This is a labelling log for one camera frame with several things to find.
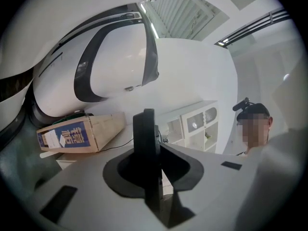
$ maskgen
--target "white label on box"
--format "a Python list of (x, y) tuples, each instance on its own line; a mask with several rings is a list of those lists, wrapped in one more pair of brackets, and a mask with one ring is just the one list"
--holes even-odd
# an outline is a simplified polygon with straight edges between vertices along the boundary
[(60, 136), (60, 144), (61, 144), (63, 147), (65, 147), (65, 142), (66, 142), (65, 138), (63, 137), (63, 135), (61, 135), (61, 136)]
[(44, 134), (48, 147), (50, 149), (61, 148), (55, 130), (49, 131)]

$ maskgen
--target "gray floor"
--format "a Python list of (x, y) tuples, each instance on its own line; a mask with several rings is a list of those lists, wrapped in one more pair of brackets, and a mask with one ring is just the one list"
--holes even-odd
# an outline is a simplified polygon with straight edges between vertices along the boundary
[(34, 192), (40, 182), (61, 171), (53, 156), (39, 157), (42, 151), (36, 130), (26, 118), (21, 131), (0, 153), (0, 173), (13, 194), (22, 201)]

